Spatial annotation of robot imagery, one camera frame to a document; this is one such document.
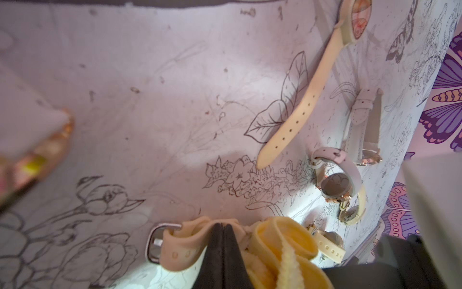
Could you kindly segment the rose gold pink watch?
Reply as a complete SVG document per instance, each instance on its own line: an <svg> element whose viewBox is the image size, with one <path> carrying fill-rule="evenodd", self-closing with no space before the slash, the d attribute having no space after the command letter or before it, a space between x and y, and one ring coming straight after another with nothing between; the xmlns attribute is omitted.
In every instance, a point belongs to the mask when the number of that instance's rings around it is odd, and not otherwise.
<svg viewBox="0 0 462 289"><path fill-rule="evenodd" d="M1 210L45 179L69 150L74 118L1 64Z"/></svg>

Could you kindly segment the square silver face watch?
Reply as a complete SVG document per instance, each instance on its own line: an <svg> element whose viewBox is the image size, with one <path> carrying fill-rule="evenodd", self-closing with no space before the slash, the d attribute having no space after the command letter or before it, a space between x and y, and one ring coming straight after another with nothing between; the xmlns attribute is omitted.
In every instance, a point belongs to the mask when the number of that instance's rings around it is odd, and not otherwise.
<svg viewBox="0 0 462 289"><path fill-rule="evenodd" d="M230 225L238 247L249 245L255 228L244 226L237 219L217 219L202 216L182 223L158 223L152 228L146 245L148 262L160 265L171 272L180 272L191 267L207 247L214 225Z"/></svg>

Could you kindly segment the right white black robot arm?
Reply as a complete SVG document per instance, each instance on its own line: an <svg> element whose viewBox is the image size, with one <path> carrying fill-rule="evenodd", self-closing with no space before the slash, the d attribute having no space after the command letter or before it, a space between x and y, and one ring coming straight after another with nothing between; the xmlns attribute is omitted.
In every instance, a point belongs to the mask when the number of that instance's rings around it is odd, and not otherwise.
<svg viewBox="0 0 462 289"><path fill-rule="evenodd" d="M371 264L324 269L336 289L459 289L462 286L462 155L403 163L418 235L383 236Z"/></svg>

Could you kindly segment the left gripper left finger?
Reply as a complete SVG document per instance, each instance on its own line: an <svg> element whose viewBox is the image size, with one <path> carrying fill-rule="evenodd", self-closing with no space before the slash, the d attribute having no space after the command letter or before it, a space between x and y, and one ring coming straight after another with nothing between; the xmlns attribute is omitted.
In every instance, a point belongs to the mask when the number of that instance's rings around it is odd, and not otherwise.
<svg viewBox="0 0 462 289"><path fill-rule="evenodd" d="M192 289L222 289L223 237L222 224L215 224L211 229L202 265Z"/></svg>

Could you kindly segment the yellow cleaning cloth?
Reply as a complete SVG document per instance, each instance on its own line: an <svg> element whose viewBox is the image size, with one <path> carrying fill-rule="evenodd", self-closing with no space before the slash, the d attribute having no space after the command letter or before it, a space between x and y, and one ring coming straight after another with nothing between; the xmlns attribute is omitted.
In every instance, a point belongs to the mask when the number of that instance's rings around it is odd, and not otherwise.
<svg viewBox="0 0 462 289"><path fill-rule="evenodd" d="M272 217L255 226L242 257L256 289L332 289L313 262L318 253L311 233L288 217Z"/></svg>

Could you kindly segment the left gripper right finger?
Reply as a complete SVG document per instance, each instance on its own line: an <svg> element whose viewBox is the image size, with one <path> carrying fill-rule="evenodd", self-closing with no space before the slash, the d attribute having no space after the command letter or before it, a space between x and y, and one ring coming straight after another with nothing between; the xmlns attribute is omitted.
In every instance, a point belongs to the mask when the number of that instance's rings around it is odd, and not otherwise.
<svg viewBox="0 0 462 289"><path fill-rule="evenodd" d="M223 228L223 288L253 289L231 225Z"/></svg>

